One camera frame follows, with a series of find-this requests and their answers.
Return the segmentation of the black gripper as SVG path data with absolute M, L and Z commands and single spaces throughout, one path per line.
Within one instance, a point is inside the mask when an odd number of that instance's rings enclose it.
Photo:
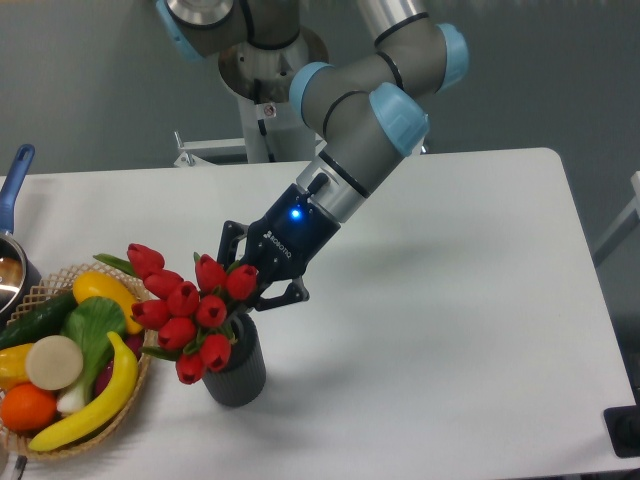
M 227 272 L 233 265 L 253 266 L 258 271 L 258 282 L 263 284 L 244 301 L 246 312 L 268 311 L 309 300 L 309 291 L 300 276 L 340 228 L 315 203 L 315 196 L 324 189 L 323 182 L 313 182 L 308 189 L 292 184 L 261 219 L 249 226 L 233 220 L 224 222 L 217 262 Z M 242 240 L 246 240 L 245 251 L 237 257 Z M 289 281 L 282 293 L 266 295 L 270 283 L 284 280 Z

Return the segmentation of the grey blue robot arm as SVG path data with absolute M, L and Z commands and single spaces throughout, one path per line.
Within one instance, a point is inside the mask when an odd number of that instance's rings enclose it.
M 223 227 L 219 261 L 257 269 L 256 290 L 235 312 L 306 300 L 309 261 L 423 141 L 429 119 L 417 98 L 465 76 L 464 37 L 434 24 L 421 1 L 361 1 L 375 51 L 335 67 L 295 1 L 160 1 L 156 9 L 185 58 L 217 58 L 247 159 L 307 161 L 261 219 Z

